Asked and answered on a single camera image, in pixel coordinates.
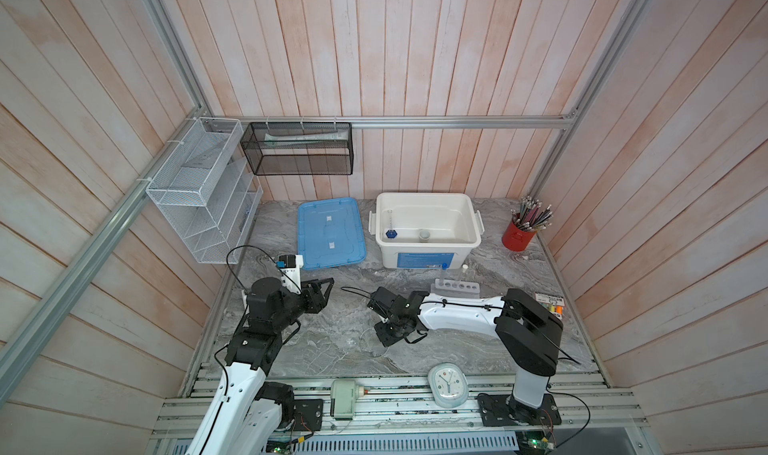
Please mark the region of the blue plastic bin lid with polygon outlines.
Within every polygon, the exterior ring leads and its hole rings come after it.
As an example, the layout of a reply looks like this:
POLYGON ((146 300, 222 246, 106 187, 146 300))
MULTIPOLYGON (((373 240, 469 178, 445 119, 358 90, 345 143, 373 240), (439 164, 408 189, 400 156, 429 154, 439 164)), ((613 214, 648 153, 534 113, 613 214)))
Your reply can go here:
POLYGON ((301 204, 298 254, 306 270, 362 262, 367 249, 357 201, 344 197, 301 204))

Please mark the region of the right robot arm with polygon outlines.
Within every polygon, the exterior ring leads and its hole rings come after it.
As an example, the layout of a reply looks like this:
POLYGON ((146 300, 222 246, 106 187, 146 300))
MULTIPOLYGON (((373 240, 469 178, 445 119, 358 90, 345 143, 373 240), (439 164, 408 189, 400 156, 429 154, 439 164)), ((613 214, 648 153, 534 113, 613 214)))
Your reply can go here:
POLYGON ((511 288, 486 299, 445 297, 413 291, 407 297, 384 287, 369 295, 367 307, 381 321, 374 330, 386 347, 417 344, 431 331, 454 330, 496 338, 516 365, 512 406, 538 409, 555 375, 563 323, 525 291, 511 288))

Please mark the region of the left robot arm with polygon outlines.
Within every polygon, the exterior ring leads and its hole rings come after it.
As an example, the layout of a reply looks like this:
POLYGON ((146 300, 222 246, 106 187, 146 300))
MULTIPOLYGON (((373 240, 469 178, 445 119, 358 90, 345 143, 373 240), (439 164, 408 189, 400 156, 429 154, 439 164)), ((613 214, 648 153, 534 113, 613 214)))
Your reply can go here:
POLYGON ((246 312, 225 347, 217 391, 190 443, 189 454, 259 454, 269 437, 294 422, 292 386, 267 376, 283 346, 283 331, 299 318, 321 312, 332 278, 313 279, 289 290, 274 278, 245 292, 246 312))

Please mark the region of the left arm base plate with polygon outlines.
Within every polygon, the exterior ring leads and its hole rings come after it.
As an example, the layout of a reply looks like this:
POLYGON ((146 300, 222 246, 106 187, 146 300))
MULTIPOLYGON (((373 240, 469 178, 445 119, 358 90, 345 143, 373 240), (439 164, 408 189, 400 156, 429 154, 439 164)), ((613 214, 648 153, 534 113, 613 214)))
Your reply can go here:
POLYGON ((292 429, 294 431, 318 432, 322 429, 324 400, 321 398, 294 401, 292 429))

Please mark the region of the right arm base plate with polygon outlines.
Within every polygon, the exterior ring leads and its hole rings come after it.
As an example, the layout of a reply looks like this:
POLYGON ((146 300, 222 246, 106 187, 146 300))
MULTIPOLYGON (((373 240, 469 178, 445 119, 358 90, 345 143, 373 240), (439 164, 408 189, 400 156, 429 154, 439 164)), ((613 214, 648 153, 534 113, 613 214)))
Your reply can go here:
POLYGON ((517 402, 512 395, 477 395, 482 424, 485 427, 537 426, 546 427, 562 424, 562 418, 554 397, 546 393, 538 408, 531 408, 517 402))

